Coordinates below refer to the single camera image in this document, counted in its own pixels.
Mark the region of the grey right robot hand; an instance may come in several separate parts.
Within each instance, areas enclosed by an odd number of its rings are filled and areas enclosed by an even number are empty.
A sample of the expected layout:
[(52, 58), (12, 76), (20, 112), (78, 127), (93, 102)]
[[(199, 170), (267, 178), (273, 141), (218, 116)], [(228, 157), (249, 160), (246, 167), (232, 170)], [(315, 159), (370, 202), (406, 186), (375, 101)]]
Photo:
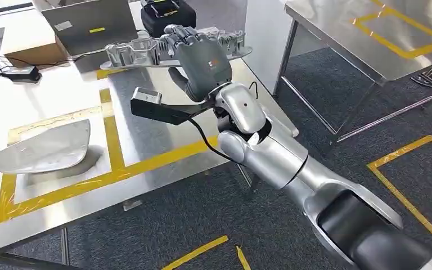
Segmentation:
[(170, 67), (172, 81), (193, 102), (204, 101), (209, 93), (232, 80), (232, 68), (216, 39), (192, 27), (170, 24), (161, 36), (171, 46), (186, 76)]

